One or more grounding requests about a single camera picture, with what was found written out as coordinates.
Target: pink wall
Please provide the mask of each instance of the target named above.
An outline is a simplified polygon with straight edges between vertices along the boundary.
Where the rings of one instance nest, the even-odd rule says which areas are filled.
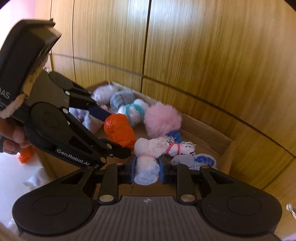
[[[36,0],[10,0],[0,9],[0,47],[10,29],[23,18],[35,17]]]

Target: human hand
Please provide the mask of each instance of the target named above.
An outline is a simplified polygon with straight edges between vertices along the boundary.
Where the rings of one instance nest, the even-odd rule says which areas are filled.
[[[3,152],[8,154],[15,155],[31,145],[23,128],[12,118],[0,118],[0,134],[7,138],[3,142]]]

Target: white logo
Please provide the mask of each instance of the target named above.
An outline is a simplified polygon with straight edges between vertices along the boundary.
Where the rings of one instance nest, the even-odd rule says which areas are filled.
[[[1,87],[0,87],[0,95],[6,99],[9,99],[9,97],[10,97],[10,93],[7,92],[6,90],[2,90]]]
[[[62,155],[66,156],[66,157],[68,157],[68,158],[70,158],[70,159],[72,159],[74,161],[80,162],[81,164],[84,164],[84,165],[87,165],[87,166],[89,165],[89,162],[87,162],[87,161],[84,162],[84,160],[80,160],[77,157],[72,156],[71,154],[65,153],[61,149],[57,149],[57,153],[62,154]]]
[[[152,201],[152,200],[151,200],[150,198],[145,198],[145,199],[144,199],[144,202],[145,202],[145,203],[150,203],[151,201]]]

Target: pink pom-pom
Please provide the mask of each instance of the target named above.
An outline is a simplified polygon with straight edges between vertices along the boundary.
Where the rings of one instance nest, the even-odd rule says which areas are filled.
[[[170,131],[181,128],[182,117],[171,105],[161,102],[146,110],[144,124],[150,138],[165,136]]]

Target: orange object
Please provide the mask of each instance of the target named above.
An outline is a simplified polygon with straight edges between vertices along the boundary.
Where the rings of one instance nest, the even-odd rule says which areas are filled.
[[[22,164],[26,164],[31,157],[34,155],[34,146],[28,146],[25,149],[23,149],[20,153],[17,154],[17,159],[20,161]]]
[[[122,147],[128,147],[133,151],[136,135],[125,115],[112,114],[108,116],[104,123],[104,131],[108,135],[110,141],[113,141]]]

